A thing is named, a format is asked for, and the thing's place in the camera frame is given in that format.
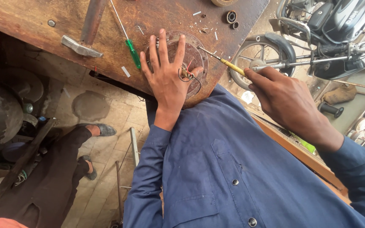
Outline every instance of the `wooden workbench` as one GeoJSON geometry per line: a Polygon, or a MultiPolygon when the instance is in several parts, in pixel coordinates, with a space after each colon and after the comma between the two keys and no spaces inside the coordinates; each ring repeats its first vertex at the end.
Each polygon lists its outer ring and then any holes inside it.
{"type": "MultiPolygon", "coordinates": [[[[161,28],[165,28],[193,34],[206,49],[218,51],[219,55],[223,52],[221,57],[225,59],[236,54],[269,2],[239,0],[228,7],[217,7],[210,0],[113,1],[138,52],[146,48],[151,34],[157,35],[161,28]],[[236,30],[225,22],[229,10],[238,14],[240,26],[236,30]],[[203,28],[213,30],[200,33],[203,28]]],[[[104,53],[102,58],[80,56],[61,44],[63,35],[79,38],[88,4],[89,0],[0,0],[0,31],[89,69],[96,67],[103,75],[151,94],[125,46],[126,38],[109,1],[93,44],[93,48],[104,53]],[[50,19],[55,21],[54,27],[48,25],[50,19]],[[121,69],[123,66],[131,74],[130,78],[121,69]]],[[[186,105],[195,105],[209,96],[225,70],[225,65],[210,58],[206,82],[197,95],[186,101],[186,105]]]]}

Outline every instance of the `yellow soldering iron handle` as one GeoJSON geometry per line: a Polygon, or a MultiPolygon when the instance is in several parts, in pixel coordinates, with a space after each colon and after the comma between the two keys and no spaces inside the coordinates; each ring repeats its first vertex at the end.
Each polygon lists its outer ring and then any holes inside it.
{"type": "Polygon", "coordinates": [[[234,70],[237,73],[239,73],[240,75],[246,77],[245,72],[242,69],[240,69],[239,67],[231,64],[231,62],[227,61],[226,59],[221,58],[221,62],[223,64],[225,64],[226,66],[230,67],[232,70],[234,70]]]}

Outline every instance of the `motorcycle fuel tank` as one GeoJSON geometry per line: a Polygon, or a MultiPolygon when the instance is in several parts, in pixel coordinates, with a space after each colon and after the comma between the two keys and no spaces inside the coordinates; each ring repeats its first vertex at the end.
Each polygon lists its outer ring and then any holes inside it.
{"type": "Polygon", "coordinates": [[[365,27],[365,0],[342,0],[323,25],[323,34],[333,43],[348,43],[365,27]]]}

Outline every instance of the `hand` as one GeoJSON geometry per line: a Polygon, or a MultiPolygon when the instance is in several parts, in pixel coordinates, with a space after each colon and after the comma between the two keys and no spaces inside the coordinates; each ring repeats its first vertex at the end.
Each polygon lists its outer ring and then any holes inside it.
{"type": "Polygon", "coordinates": [[[304,82],[284,76],[272,67],[257,73],[246,68],[245,74],[252,81],[249,89],[260,100],[261,109],[275,122],[314,145],[318,151],[340,149],[343,135],[317,110],[304,82]]]}
{"type": "MultiPolygon", "coordinates": [[[[159,57],[157,56],[156,37],[150,36],[149,41],[150,63],[153,67],[152,73],[146,62],[144,52],[140,53],[140,62],[142,63],[142,71],[149,81],[154,96],[159,103],[156,111],[155,126],[164,130],[171,131],[177,122],[181,108],[187,96],[188,86],[191,81],[184,82],[178,77],[178,70],[183,64],[185,55],[185,35],[181,35],[178,41],[178,48],[174,63],[168,61],[167,42],[165,30],[160,29],[159,34],[159,57]]],[[[197,76],[203,70],[197,67],[191,71],[197,76]]]]}

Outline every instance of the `hero logo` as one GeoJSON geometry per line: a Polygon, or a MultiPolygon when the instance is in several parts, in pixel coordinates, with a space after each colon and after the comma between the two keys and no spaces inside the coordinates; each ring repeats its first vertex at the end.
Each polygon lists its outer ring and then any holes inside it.
{"type": "Polygon", "coordinates": [[[357,16],[357,14],[358,11],[354,11],[352,15],[350,15],[349,19],[347,19],[346,24],[349,25],[350,23],[352,23],[353,19],[357,16]]]}

